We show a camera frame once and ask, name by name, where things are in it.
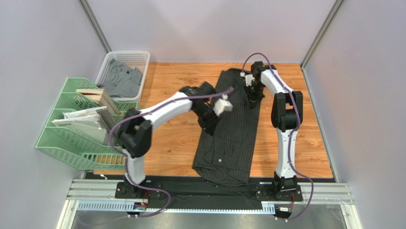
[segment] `green plastic organizer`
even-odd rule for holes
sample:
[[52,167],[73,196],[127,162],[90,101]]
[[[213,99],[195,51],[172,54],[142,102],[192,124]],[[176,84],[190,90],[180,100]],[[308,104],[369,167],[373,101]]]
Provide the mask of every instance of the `green plastic organizer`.
[[[68,78],[51,115],[38,140],[36,148],[72,167],[83,170],[124,170],[124,157],[109,146],[102,146],[68,128],[55,127],[51,121],[62,119],[64,112],[97,107],[93,101],[80,93],[78,88],[98,88],[86,78]],[[137,102],[116,102],[122,114],[128,109],[139,109]],[[113,115],[115,122],[123,115]]]

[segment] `gray floor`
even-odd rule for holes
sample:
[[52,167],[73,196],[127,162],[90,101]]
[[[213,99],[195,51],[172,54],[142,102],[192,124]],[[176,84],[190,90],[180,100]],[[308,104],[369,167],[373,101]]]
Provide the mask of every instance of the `gray floor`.
[[[295,205],[294,214],[303,210]],[[78,212],[81,221],[87,224],[103,223],[125,216],[124,212],[88,211]],[[73,229],[87,229],[74,223]],[[280,222],[272,215],[243,214],[197,214],[162,213],[144,219],[122,219],[114,223],[95,227],[98,229],[346,229],[340,205],[312,205],[297,221]]]

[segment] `white laundry basket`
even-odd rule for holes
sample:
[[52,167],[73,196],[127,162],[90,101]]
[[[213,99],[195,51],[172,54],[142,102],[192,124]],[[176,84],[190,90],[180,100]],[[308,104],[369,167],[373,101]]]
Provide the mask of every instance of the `white laundry basket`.
[[112,60],[120,61],[130,68],[138,68],[142,72],[142,80],[140,90],[136,97],[132,98],[113,98],[118,102],[140,102],[142,90],[144,88],[145,78],[147,76],[148,63],[150,61],[150,53],[147,51],[112,51],[106,54],[99,74],[97,75],[94,84],[102,84],[107,81],[107,75],[110,72]]

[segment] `gray cloth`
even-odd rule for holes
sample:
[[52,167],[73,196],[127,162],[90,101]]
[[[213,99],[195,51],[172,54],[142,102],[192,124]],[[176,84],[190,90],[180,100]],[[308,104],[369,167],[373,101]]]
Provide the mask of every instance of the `gray cloth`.
[[225,91],[230,86],[234,88],[233,94],[228,97],[233,111],[223,113],[214,136],[202,131],[193,161],[193,169],[201,177],[225,186],[248,184],[254,155],[261,104],[258,103],[254,109],[249,108],[244,85],[239,71],[221,73],[216,91]]
[[132,69],[124,63],[112,60],[107,81],[97,85],[107,91],[110,97],[136,97],[140,90],[142,73],[137,68]]

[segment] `wooden tabletop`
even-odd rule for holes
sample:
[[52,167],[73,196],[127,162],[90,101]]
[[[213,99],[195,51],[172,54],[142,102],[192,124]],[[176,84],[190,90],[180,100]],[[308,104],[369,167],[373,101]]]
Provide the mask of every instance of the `wooden tabletop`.
[[[150,63],[141,98],[141,108],[171,97],[183,86],[203,81],[215,86],[222,70],[241,68],[242,63]],[[302,91],[303,124],[296,140],[296,169],[310,177],[333,177],[300,66],[276,63],[279,75],[295,91]],[[251,177],[273,177],[278,159],[278,139],[271,123],[273,96],[264,90]],[[145,173],[160,176],[198,176],[192,169],[201,128],[193,112],[179,115],[152,134],[152,146],[145,155]],[[95,174],[124,174],[123,171],[95,170]]]

